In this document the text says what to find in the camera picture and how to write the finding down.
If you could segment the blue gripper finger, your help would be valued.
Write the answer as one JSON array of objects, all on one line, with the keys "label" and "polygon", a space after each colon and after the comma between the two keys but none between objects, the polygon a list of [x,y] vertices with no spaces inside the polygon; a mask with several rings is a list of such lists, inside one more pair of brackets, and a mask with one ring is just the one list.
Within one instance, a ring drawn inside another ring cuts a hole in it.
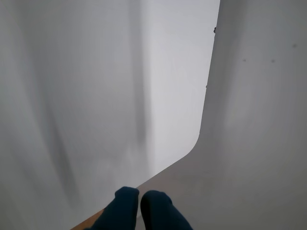
[{"label": "blue gripper finger", "polygon": [[139,190],[122,187],[115,198],[89,228],[90,230],[134,230],[138,212]]},{"label": "blue gripper finger", "polygon": [[141,198],[141,214],[147,230],[190,230],[192,227],[164,192],[150,190]]}]

